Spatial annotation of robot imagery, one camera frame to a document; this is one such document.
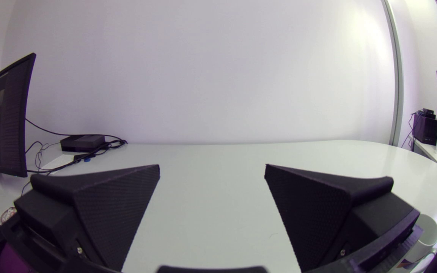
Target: monitor screen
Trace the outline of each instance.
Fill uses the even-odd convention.
[[[28,176],[25,116],[35,57],[32,53],[0,72],[0,173]]]

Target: speaker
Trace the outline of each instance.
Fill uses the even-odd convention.
[[[414,114],[414,127],[412,135],[422,143],[436,145],[437,120],[424,114]]]

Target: electronic device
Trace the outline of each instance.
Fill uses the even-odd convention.
[[[303,272],[387,272],[422,233],[413,229],[419,212],[391,193],[390,177],[267,165],[265,179]]]
[[[0,72],[0,173],[28,176],[25,116],[35,58],[31,53]]]
[[[92,152],[105,143],[103,135],[71,135],[60,141],[64,152]]]
[[[37,272],[120,271],[159,177],[158,165],[33,175],[1,231]]]
[[[422,143],[436,145],[437,120],[434,111],[424,108],[414,114],[412,135]]]

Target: small box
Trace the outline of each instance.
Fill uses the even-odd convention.
[[[104,143],[103,135],[71,135],[60,141],[64,152],[92,152]]]

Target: oval table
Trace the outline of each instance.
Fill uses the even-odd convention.
[[[161,179],[128,253],[125,273],[154,273],[160,265],[262,265],[269,273],[299,273],[264,180],[266,164],[352,177],[391,176],[392,191],[437,222],[437,163],[405,149],[366,141],[131,144],[55,175],[149,164],[160,165]]]

